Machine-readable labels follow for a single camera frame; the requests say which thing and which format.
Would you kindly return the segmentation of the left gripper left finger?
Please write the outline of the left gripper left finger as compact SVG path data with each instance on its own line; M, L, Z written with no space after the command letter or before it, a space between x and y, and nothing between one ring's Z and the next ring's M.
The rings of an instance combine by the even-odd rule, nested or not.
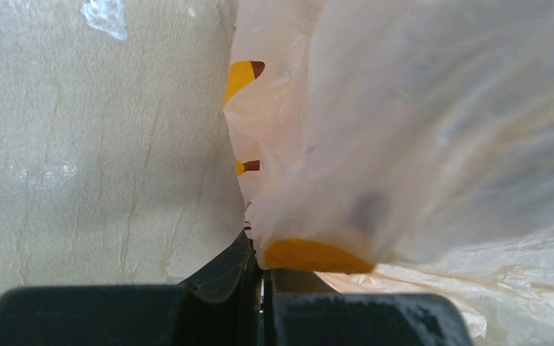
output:
M0 345L256 345L260 276L240 234L178 284L15 288Z

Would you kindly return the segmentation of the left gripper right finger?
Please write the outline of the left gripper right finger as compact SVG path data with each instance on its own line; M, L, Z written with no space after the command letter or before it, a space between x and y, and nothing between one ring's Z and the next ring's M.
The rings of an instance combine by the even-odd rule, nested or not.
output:
M264 273L266 345L471 345L455 305L431 293L339 293L318 275Z

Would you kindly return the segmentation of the orange plastic bag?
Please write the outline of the orange plastic bag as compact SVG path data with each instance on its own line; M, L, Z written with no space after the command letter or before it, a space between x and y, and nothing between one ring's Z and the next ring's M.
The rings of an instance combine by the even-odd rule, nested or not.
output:
M435 293L476 345L554 345L554 1L241 1L226 105L264 267L368 262L342 293Z

